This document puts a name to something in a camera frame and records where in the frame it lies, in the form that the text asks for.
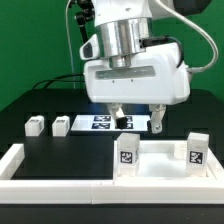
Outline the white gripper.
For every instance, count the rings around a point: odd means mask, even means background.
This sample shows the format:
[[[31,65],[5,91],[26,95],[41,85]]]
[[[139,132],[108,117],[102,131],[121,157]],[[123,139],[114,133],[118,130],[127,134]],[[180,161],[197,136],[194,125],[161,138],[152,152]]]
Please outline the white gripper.
[[[152,104],[149,124],[152,133],[158,134],[165,105],[183,102],[190,94],[186,65],[178,66],[179,61],[176,43],[148,47],[131,58],[129,68],[111,69],[108,60],[89,61],[84,66],[88,96],[92,102],[110,103],[107,109],[118,129],[127,127],[120,103]]]

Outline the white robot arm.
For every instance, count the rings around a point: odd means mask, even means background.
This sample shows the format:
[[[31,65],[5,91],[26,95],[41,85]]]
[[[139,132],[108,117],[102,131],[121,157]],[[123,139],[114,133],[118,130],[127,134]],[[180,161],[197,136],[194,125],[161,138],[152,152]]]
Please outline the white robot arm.
[[[168,105],[185,101],[195,73],[212,67],[218,59],[213,39],[187,19],[199,14],[211,0],[90,0],[96,33],[80,48],[84,78],[91,101],[107,105],[115,126],[127,124],[124,104],[147,104],[149,127],[162,131]],[[211,61],[188,67],[180,42],[170,36],[155,37],[152,22],[175,17],[201,34],[213,50]]]

